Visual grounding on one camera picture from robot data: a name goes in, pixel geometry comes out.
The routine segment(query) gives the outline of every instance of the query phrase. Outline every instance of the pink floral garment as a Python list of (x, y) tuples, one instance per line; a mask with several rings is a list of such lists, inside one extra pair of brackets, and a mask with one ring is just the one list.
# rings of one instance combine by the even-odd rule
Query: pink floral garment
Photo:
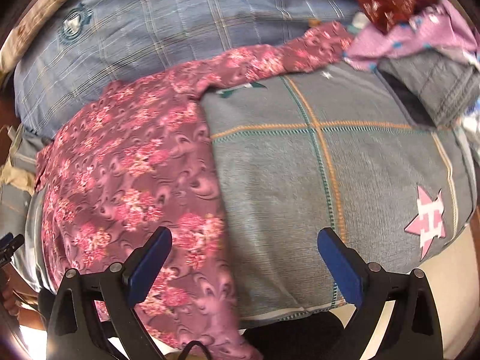
[(242, 47), (109, 85), (37, 157), (37, 190), (47, 187), (43, 253), (54, 285), (71, 267), (91, 273), (124, 261), (166, 226), (172, 252), (136, 307), (148, 332), (173, 347), (200, 340), (216, 359), (260, 359), (237, 331), (225, 212), (198, 101), (208, 87), (339, 61), (350, 42), (333, 22), (282, 47)]

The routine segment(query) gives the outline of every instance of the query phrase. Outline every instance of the pink cloth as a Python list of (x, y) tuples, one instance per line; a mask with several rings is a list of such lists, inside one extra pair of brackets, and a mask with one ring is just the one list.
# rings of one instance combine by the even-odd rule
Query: pink cloth
[(172, 252), (135, 308), (148, 332), (173, 347), (200, 340), (216, 359), (260, 359), (238, 333), (225, 212), (198, 101), (210, 86), (339, 61), (350, 42), (333, 22), (282, 47), (242, 47), (126, 86), (112, 83), (37, 157), (37, 190), (47, 188), (43, 254), (53, 284), (58, 288), (72, 267), (90, 273), (124, 261), (166, 226)]
[(440, 0), (409, 24), (398, 24), (387, 35), (373, 24), (367, 25), (345, 52), (345, 61), (354, 69), (374, 69), (380, 58), (401, 58), (435, 48), (457, 62), (468, 64), (464, 51), (472, 54), (479, 49), (469, 25), (447, 0)]

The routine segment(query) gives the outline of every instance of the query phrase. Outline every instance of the human hand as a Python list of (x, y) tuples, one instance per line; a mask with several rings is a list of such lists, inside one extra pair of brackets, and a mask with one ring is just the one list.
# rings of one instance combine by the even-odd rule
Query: human hand
[(8, 311), (8, 314), (18, 318), (18, 315), (20, 314), (20, 308), (15, 302), (14, 290), (8, 281), (7, 286), (3, 289), (1, 295), (3, 297), (3, 306)]

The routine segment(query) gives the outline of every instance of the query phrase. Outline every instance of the metal screw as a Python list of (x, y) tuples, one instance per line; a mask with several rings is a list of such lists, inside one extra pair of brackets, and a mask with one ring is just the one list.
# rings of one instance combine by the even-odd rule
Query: metal screw
[(71, 278), (74, 277), (76, 274), (77, 274), (77, 271), (75, 271), (75, 269), (69, 269), (69, 270), (67, 271), (67, 273), (65, 274), (65, 276), (67, 276), (69, 279), (71, 279)]
[(369, 262), (368, 264), (368, 269), (370, 269), (372, 272), (380, 272), (381, 268), (382, 267), (377, 262)]
[(122, 269), (122, 264), (120, 262), (114, 262), (110, 266), (110, 272), (113, 272), (113, 273), (119, 272), (120, 269)]
[(419, 279), (421, 279), (421, 278), (423, 278), (423, 276), (425, 276), (425, 272), (422, 271), (421, 269), (418, 269), (418, 268), (413, 270), (413, 274), (415, 276), (417, 276), (417, 278), (419, 278)]

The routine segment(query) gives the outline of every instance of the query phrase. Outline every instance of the blue circular emblem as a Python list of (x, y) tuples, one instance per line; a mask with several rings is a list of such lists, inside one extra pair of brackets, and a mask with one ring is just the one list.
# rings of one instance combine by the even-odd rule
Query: blue circular emblem
[(65, 44), (72, 43), (82, 33), (83, 26), (90, 23), (90, 18), (93, 12), (90, 7), (84, 4), (79, 4), (72, 9), (61, 23), (58, 30), (60, 41)]

